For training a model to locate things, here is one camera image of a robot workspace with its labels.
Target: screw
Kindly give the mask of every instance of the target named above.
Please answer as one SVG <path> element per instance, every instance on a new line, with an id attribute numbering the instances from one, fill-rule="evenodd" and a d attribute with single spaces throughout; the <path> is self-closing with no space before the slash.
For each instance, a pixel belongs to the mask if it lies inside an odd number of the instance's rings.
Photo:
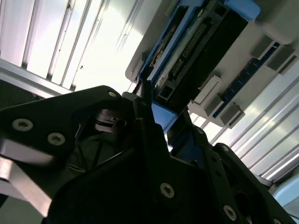
<path id="1" fill-rule="evenodd" d="M 230 207 L 229 205 L 224 205 L 223 210 L 224 210 L 225 214 L 227 215 L 227 217 L 229 217 L 230 220 L 232 220 L 232 221 L 237 220 L 237 215 L 236 215 L 235 211 L 232 209 L 232 207 Z"/>
<path id="2" fill-rule="evenodd" d="M 117 96 L 114 92 L 109 92 L 109 95 L 110 95 L 111 97 L 116 97 L 116 96 Z"/>
<path id="3" fill-rule="evenodd" d="M 204 133 L 204 131 L 203 131 L 201 128 L 197 128 L 197 130 L 198 130 L 198 132 L 199 132 L 200 134 L 203 134 L 203 133 Z"/>
<path id="4" fill-rule="evenodd" d="M 27 132 L 33 128 L 33 123 L 28 119 L 16 119 L 13 121 L 13 128 L 19 132 Z"/>
<path id="5" fill-rule="evenodd" d="M 65 137 L 60 133 L 51 133 L 48 135 L 48 142 L 54 146 L 60 146 L 65 143 Z"/>
<path id="6" fill-rule="evenodd" d="M 200 12 L 198 13 L 197 17 L 200 17 L 202 15 L 202 13 L 204 12 L 204 10 L 200 10 Z"/>
<path id="7" fill-rule="evenodd" d="M 227 152 L 227 153 L 229 152 L 229 149 L 226 146 L 223 146 L 223 149 L 225 152 Z"/>
<path id="8" fill-rule="evenodd" d="M 160 185 L 161 193 L 167 197 L 167 198 L 173 198 L 174 197 L 174 189 L 172 186 L 168 183 L 162 183 Z"/>
<path id="9" fill-rule="evenodd" d="M 281 222 L 278 219 L 274 219 L 275 224 L 281 224 Z"/>

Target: blue plastic frame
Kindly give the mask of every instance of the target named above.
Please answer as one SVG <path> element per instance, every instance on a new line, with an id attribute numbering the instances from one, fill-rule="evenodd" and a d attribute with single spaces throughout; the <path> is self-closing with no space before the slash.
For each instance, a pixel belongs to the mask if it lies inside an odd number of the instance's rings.
<path id="1" fill-rule="evenodd" d="M 184 15 L 181 23 L 179 24 L 176 32 L 174 33 L 173 37 L 171 38 L 169 44 L 167 45 L 162 57 L 158 61 L 158 63 L 155 65 L 155 68 L 147 78 L 150 80 L 153 85 L 155 80 L 157 79 L 157 76 L 160 74 L 161 69 L 167 62 L 168 57 L 170 56 L 171 52 L 173 51 L 174 47 L 176 46 L 176 43 L 179 41 L 180 37 L 182 36 L 188 22 L 192 19 L 194 16 L 195 10 L 198 7 L 201 7 L 204 4 L 205 0 L 180 0 L 178 2 L 178 5 L 176 6 L 174 13 L 172 14 L 171 18 L 169 19 L 164 32 L 161 34 L 159 40 L 156 42 L 154 48 L 150 52 L 146 62 L 141 67 L 141 69 L 138 72 L 137 80 L 139 81 L 140 74 L 144 71 L 144 69 L 151 63 L 153 56 L 155 55 L 155 52 L 157 51 L 157 48 L 159 47 L 159 43 L 162 41 L 164 35 L 166 34 L 167 29 L 169 28 L 171 21 L 173 20 L 175 14 L 177 13 L 178 9 L 180 7 L 188 7 L 186 14 Z M 222 2 L 225 6 L 232 9 L 233 11 L 237 12 L 240 16 L 245 18 L 248 21 L 253 21 L 255 18 L 260 14 L 260 7 L 253 1 L 253 0 L 219 0 L 219 2 Z M 154 113 L 155 121 L 159 123 L 162 127 L 164 132 L 166 133 L 173 123 L 178 118 L 177 114 L 168 110 L 167 108 L 164 108 L 157 103 L 152 104 L 152 110 Z"/>

